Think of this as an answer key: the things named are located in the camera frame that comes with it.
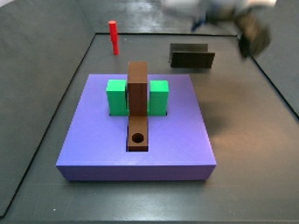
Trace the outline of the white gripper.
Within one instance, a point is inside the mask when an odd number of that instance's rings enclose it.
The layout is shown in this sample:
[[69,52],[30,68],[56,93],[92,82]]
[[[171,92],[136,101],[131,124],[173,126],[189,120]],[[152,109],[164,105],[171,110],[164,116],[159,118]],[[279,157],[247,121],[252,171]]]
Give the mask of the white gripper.
[[163,12],[195,23],[227,21],[252,10],[272,8],[276,0],[161,0]]

